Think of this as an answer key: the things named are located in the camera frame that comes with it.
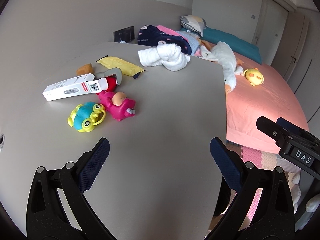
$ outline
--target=gray tabletop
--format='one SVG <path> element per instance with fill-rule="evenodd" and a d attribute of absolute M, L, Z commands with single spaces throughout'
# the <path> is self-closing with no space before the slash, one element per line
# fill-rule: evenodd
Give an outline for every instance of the gray tabletop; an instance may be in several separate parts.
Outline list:
<path fill-rule="evenodd" d="M 42 95 L 47 85 L 74 77 L 78 67 L 105 55 L 140 65 L 137 51 L 145 48 L 112 42 L 91 47 L 15 98 L 17 106 L 2 120 L 0 196 L 24 233 L 36 168 L 60 169 L 105 137 L 109 157 L 84 195 L 110 232 L 119 240 L 203 239 L 222 177 L 209 148 L 212 138 L 226 138 L 221 66 L 191 57 L 177 72 L 161 65 L 146 68 L 136 80 L 124 76 L 117 91 L 136 100 L 136 116 L 118 122 L 107 114 L 89 133 L 70 127 L 67 117 L 78 104 L 99 102 L 95 94 L 51 102 Z"/>

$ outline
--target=pink blanket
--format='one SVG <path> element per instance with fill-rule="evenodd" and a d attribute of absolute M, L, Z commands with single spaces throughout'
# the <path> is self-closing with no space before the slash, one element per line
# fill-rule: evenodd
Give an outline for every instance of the pink blanket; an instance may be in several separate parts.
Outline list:
<path fill-rule="evenodd" d="M 259 65 L 235 53 L 243 69 L 258 68 L 264 84 L 253 87 L 244 76 L 236 76 L 237 85 L 227 98 L 227 140 L 264 152 L 278 153 L 275 141 L 256 127 L 257 118 L 265 116 L 276 122 L 283 117 L 308 130 L 308 123 L 294 93 L 271 66 Z"/>

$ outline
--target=thermometer box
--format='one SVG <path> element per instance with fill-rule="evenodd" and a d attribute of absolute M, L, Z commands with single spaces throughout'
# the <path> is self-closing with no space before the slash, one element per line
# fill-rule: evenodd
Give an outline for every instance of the thermometer box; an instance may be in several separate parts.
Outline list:
<path fill-rule="evenodd" d="M 106 90 L 108 88 L 106 78 L 101 78 L 99 80 L 93 79 L 94 75 L 91 73 L 66 79 L 47 86 L 42 94 L 47 101 L 52 101 L 60 98 L 100 93 L 102 90 Z"/>

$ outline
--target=yellow cloth bag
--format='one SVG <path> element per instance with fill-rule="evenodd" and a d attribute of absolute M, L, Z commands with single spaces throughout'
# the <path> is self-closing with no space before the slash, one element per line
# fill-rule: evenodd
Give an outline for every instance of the yellow cloth bag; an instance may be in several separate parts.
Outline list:
<path fill-rule="evenodd" d="M 127 62 L 123 59 L 120 59 L 118 57 L 103 57 L 99 59 L 97 63 L 102 64 L 108 69 L 115 68 L 115 67 L 120 68 L 124 75 L 131 76 L 131 77 L 133 77 L 135 74 L 139 72 L 145 71 L 145 69 L 135 64 L 132 64 L 130 62 Z"/>

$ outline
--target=white stuffed goose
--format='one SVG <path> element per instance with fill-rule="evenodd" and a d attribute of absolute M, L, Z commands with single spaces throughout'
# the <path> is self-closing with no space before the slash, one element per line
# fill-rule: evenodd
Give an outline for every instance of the white stuffed goose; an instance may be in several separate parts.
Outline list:
<path fill-rule="evenodd" d="M 222 65 L 224 86 L 226 95 L 236 87 L 236 76 L 243 73 L 243 68 L 237 66 L 236 56 L 232 49 L 225 42 L 219 41 L 211 51 L 208 51 L 205 46 L 201 46 L 201 56 L 213 62 Z"/>

